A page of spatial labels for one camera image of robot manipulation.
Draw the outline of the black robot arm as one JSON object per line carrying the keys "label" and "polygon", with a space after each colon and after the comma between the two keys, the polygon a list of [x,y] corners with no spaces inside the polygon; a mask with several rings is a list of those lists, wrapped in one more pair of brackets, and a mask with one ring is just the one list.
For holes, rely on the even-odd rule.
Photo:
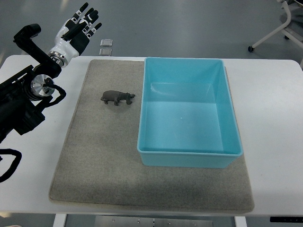
{"label": "black robot arm", "polygon": [[53,81],[62,71],[62,61],[43,52],[32,38],[41,32],[39,24],[24,26],[14,43],[39,64],[29,65],[0,85],[0,139],[15,130],[32,131],[45,120],[43,110],[60,103],[66,92]]}

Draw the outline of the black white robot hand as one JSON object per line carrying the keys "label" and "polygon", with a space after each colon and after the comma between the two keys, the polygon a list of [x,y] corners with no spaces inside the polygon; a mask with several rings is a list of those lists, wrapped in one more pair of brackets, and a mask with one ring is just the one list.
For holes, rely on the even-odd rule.
{"label": "black white robot hand", "polygon": [[62,68],[84,52],[92,36],[102,26],[100,22],[95,23],[98,11],[94,8],[87,9],[88,6],[87,2],[84,3],[63,24],[55,37],[55,46],[50,50],[49,56]]}

